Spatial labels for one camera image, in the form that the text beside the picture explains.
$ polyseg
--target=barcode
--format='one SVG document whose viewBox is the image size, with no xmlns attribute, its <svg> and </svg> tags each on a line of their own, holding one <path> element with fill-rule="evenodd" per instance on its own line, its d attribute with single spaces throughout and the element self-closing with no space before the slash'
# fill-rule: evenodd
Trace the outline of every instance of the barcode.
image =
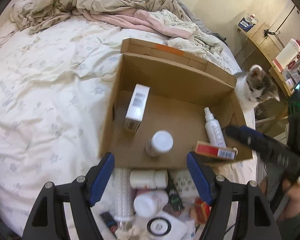
<svg viewBox="0 0 300 240">
<path fill-rule="evenodd" d="M 128 125 L 128 129 L 133 130 L 135 124 L 136 124 L 135 122 L 130 122 L 129 125 Z"/>
<path fill-rule="evenodd" d="M 141 108 L 144 99 L 145 99 L 144 94 L 136 93 L 136 95 L 134 97 L 134 100 L 133 100 L 133 103 L 132 103 L 132 106 Z"/>
<path fill-rule="evenodd" d="M 218 157 L 234 160 L 235 153 L 227 150 L 218 150 Z"/>
</svg>

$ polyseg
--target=kitten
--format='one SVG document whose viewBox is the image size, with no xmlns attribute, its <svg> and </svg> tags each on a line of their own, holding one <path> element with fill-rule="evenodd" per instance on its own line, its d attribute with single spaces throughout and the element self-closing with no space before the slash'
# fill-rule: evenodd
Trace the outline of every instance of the kitten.
<svg viewBox="0 0 300 240">
<path fill-rule="evenodd" d="M 259 103 L 270 98 L 280 101 L 277 86 L 259 66 L 253 65 L 249 72 L 236 73 L 235 93 L 242 111 L 254 109 Z"/>
</svg>

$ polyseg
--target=white carton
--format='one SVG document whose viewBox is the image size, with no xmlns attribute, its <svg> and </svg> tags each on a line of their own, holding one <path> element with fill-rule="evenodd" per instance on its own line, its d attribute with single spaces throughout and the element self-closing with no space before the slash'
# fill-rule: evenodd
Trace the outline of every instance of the white carton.
<svg viewBox="0 0 300 240">
<path fill-rule="evenodd" d="M 150 87 L 136 84 L 124 121 L 125 130 L 131 133 L 137 132 L 145 112 L 149 90 Z"/>
</svg>

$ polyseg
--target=black ring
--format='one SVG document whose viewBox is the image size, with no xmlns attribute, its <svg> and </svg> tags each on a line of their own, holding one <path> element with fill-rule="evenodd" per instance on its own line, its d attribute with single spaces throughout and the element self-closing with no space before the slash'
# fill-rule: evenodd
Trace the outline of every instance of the black ring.
<svg viewBox="0 0 300 240">
<path fill-rule="evenodd" d="M 153 233 L 152 230 L 151 230 L 151 228 L 150 228 L 152 222 L 154 222 L 154 221 L 157 220 L 157 219 L 165 220 L 165 221 L 167 222 L 167 224 L 168 224 L 168 229 L 167 229 L 167 231 L 164 232 L 163 234 L 158 234 L 158 235 L 157 235 L 157 234 Z M 148 224 L 147 224 L 147 230 L 148 230 L 149 233 L 151 233 L 151 234 L 154 235 L 154 236 L 165 236 L 165 235 L 167 235 L 168 233 L 170 233 L 170 231 L 171 231 L 171 223 L 170 223 L 167 219 L 165 219 L 165 218 L 163 218 L 163 217 L 152 218 L 152 219 L 148 222 Z"/>
</svg>

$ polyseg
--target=orange tape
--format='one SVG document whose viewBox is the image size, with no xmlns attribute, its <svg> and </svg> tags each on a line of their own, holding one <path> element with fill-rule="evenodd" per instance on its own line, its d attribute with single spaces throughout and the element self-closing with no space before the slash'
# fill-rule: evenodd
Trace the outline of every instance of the orange tape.
<svg viewBox="0 0 300 240">
<path fill-rule="evenodd" d="M 166 45 L 162 45 L 162 44 L 156 44 L 155 46 L 156 49 L 162 50 L 162 51 L 166 51 L 166 52 L 170 52 L 172 54 L 176 54 L 179 56 L 183 56 L 184 55 L 184 51 L 180 50 L 180 49 L 175 49 Z"/>
</svg>

